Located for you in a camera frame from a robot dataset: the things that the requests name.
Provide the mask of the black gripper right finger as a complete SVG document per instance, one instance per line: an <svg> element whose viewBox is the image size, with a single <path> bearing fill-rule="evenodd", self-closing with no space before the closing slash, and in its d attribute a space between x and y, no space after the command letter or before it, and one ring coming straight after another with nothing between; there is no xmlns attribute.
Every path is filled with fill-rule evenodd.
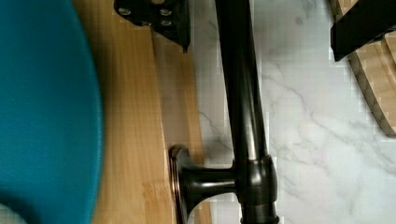
<svg viewBox="0 0 396 224"><path fill-rule="evenodd" d="M396 0L358 0L331 28L336 62L395 30Z"/></svg>

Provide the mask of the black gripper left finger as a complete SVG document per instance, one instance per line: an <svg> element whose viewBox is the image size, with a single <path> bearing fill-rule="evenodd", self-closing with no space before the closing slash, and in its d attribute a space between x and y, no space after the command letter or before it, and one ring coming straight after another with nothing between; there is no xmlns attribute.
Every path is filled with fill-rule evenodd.
<svg viewBox="0 0 396 224"><path fill-rule="evenodd" d="M152 30L188 51L191 43L189 0L114 0L125 20Z"/></svg>

